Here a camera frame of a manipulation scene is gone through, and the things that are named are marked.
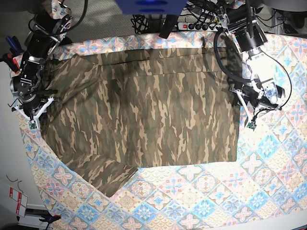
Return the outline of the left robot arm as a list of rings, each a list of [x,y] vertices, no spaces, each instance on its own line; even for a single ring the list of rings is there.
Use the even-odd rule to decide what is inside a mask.
[[[285,104],[285,90],[276,84],[273,62],[261,49],[267,38],[256,20],[254,8],[246,1],[237,9],[227,8],[226,3],[218,2],[214,9],[218,19],[227,26],[219,28],[214,36],[214,54],[222,72],[242,84],[241,90],[234,89],[241,104],[249,101],[255,110],[280,110]],[[223,66],[217,44],[223,32],[234,35],[239,52],[248,55],[246,65],[251,71],[249,79],[238,77]]]

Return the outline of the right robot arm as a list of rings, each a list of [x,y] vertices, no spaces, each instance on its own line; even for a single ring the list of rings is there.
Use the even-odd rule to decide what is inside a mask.
[[[21,64],[12,68],[16,76],[11,78],[10,90],[20,102],[12,111],[19,111],[30,121],[39,118],[55,100],[53,95],[58,91],[48,89],[45,65],[58,46],[70,41],[64,31],[71,26],[71,10],[62,0],[57,3],[63,17],[54,19],[46,11],[35,15],[30,22],[33,27],[25,43]]]

